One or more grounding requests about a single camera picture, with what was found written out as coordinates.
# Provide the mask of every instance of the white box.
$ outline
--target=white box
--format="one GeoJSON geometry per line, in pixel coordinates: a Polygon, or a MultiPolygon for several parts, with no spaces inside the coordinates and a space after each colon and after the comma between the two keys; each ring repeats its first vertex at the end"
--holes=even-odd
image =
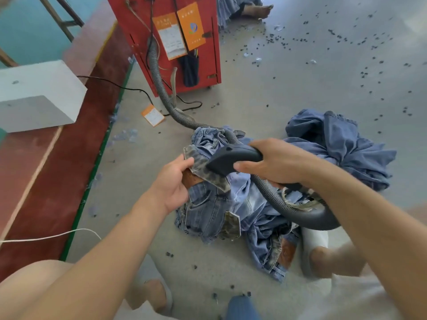
{"type": "Polygon", "coordinates": [[[86,91],[62,60],[0,69],[0,128],[10,133],[74,123],[86,91]]]}

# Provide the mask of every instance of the red machine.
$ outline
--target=red machine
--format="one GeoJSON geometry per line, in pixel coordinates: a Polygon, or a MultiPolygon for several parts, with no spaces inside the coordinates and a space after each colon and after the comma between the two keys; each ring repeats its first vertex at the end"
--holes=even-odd
{"type": "Polygon", "coordinates": [[[163,69],[160,73],[170,85],[170,76],[173,68],[177,67],[176,91],[177,93],[209,87],[221,83],[220,66],[220,45],[218,35],[218,24],[216,19],[216,0],[108,0],[113,9],[120,27],[123,29],[129,45],[131,45],[134,55],[144,72],[144,75],[155,96],[158,96],[154,87],[150,71],[146,63],[148,41],[151,33],[149,29],[153,27],[153,33],[160,45],[159,66],[163,69]],[[205,43],[197,48],[199,57],[199,83],[193,87],[186,87],[183,82],[183,72],[178,59],[168,60],[167,53],[162,40],[151,23],[151,18],[177,13],[176,9],[182,8],[197,2],[200,13],[201,24],[203,26],[205,43]]]}

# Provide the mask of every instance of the black pouch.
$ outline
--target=black pouch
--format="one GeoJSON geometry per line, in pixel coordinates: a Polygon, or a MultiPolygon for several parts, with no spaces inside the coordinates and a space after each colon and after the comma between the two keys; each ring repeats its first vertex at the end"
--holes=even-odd
{"type": "Polygon", "coordinates": [[[193,87],[199,84],[199,57],[193,53],[178,58],[184,73],[184,85],[193,87]]]}

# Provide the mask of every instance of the person's right hand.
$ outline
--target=person's right hand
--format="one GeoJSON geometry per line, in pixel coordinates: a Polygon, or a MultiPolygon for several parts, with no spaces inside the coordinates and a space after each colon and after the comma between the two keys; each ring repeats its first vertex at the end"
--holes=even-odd
{"type": "Polygon", "coordinates": [[[249,145],[258,149],[264,159],[260,162],[235,162],[234,169],[275,183],[302,183],[307,186],[312,174],[324,168],[326,162],[280,139],[255,140],[249,145]]]}

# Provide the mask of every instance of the vacuum hose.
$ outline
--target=vacuum hose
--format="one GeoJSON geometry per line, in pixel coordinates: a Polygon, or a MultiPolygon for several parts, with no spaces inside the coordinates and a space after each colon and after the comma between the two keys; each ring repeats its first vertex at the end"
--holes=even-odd
{"type": "MultiPolygon", "coordinates": [[[[195,122],[187,118],[173,106],[172,101],[165,90],[163,80],[160,75],[157,58],[157,43],[152,42],[148,52],[148,60],[154,86],[156,87],[161,101],[170,113],[170,116],[179,124],[182,124],[184,127],[193,130],[197,129],[198,127],[217,128],[208,124],[195,122]]],[[[232,131],[224,130],[224,135],[230,144],[240,143],[232,131]]],[[[338,220],[335,218],[334,214],[322,198],[317,197],[316,200],[324,206],[323,210],[313,209],[312,211],[308,212],[297,210],[287,206],[283,198],[269,182],[262,180],[257,175],[251,175],[251,180],[255,183],[261,194],[271,204],[271,206],[281,215],[286,217],[286,219],[289,221],[295,222],[304,228],[314,230],[331,230],[340,226],[338,220]]]]}

